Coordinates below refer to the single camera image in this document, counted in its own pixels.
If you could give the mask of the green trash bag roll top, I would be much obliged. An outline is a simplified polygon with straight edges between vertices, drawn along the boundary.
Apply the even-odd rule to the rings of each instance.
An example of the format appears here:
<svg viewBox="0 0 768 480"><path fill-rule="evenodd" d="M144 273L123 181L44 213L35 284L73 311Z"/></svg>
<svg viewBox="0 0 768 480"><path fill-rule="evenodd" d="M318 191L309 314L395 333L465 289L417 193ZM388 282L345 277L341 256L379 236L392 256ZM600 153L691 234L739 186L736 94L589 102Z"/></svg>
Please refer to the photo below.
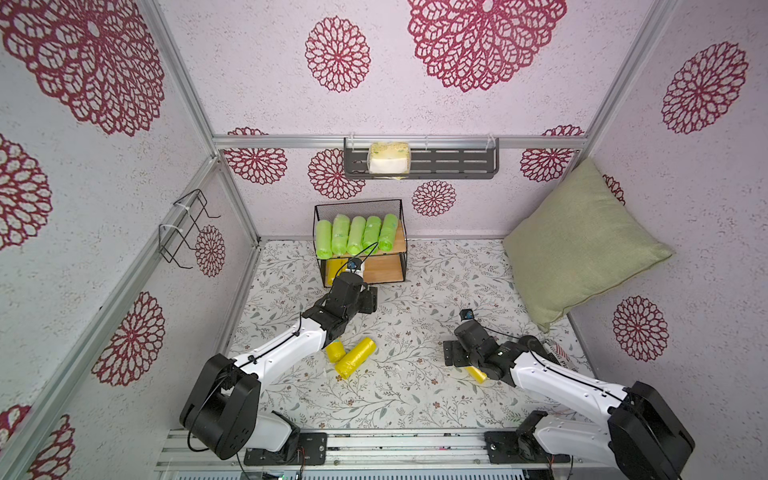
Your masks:
<svg viewBox="0 0 768 480"><path fill-rule="evenodd" d="M351 220L347 215L337 214L332 224L331 249L334 256L347 252Z"/></svg>

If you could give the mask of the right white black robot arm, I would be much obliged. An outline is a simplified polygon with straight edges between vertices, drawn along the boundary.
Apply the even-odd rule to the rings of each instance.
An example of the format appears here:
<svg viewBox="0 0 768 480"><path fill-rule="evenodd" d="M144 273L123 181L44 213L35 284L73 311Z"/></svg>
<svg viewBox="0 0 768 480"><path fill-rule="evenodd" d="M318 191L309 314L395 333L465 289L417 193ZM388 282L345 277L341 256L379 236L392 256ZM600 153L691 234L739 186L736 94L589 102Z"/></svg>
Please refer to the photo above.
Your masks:
<svg viewBox="0 0 768 480"><path fill-rule="evenodd" d="M661 394L637 381L630 387L579 374L558 363L535 336L497 342L463 310L444 362L473 367L487 379L543 395L582 415L574 421L543 410L513 431L484 435L493 464L573 462L619 470L628 479L679 479L695 442Z"/></svg>

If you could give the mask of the black wire wooden shelf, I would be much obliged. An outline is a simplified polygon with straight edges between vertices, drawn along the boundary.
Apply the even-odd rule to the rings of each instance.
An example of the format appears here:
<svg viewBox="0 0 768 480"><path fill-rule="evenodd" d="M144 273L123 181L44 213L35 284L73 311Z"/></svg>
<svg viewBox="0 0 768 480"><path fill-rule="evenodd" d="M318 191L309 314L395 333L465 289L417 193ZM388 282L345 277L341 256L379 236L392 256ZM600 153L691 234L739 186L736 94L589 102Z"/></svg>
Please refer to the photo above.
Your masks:
<svg viewBox="0 0 768 480"><path fill-rule="evenodd" d="M398 218L392 249L390 251L377 250L370 257L365 251L360 254L360 257L366 258L362 266L362 273L367 283L404 282L407 276L408 246L403 201L401 199L376 199L315 205L313 207L312 230L314 242L319 238L319 222L329 221L333 223L338 214L346 215L350 220L358 216L365 219L377 216L384 221L387 214L393 214Z"/></svg>

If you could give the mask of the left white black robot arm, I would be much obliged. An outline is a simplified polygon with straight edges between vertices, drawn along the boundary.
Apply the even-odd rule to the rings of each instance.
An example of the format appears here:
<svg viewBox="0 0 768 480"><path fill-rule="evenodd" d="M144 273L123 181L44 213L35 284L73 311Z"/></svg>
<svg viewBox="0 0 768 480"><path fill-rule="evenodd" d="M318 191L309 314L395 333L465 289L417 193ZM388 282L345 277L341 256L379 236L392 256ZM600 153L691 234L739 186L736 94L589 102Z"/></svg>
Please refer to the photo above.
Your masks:
<svg viewBox="0 0 768 480"><path fill-rule="evenodd" d="M244 450L287 464L298 458L300 428L287 417L261 413L261 390L304 358L337 340L358 314L377 310L378 289L344 272L296 323L247 353L209 358L181 409L179 422L219 459Z"/></svg>

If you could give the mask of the yellow trash bag roll diagonal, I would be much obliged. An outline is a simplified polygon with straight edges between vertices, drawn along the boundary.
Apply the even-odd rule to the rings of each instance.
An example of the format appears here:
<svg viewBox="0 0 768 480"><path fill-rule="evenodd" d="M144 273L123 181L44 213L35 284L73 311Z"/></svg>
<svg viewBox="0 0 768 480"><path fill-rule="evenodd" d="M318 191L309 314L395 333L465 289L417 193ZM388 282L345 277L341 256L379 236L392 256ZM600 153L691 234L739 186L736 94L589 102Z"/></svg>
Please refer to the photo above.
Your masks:
<svg viewBox="0 0 768 480"><path fill-rule="evenodd" d="M349 379L376 351L376 348L377 345L371 338L364 338L336 363L335 370L337 374L343 379Z"/></svg>

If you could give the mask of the pale green trash bag roll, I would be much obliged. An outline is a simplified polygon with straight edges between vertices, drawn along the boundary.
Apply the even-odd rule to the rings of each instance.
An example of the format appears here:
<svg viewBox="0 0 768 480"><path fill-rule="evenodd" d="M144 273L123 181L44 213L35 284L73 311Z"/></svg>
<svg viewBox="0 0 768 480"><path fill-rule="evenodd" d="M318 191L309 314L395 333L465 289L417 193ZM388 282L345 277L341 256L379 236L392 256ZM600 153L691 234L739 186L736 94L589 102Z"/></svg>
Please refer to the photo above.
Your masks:
<svg viewBox="0 0 768 480"><path fill-rule="evenodd" d="M347 240L347 253L352 256L357 256L363 250L363 236L367 220L363 216L355 216L350 225L348 240Z"/></svg>

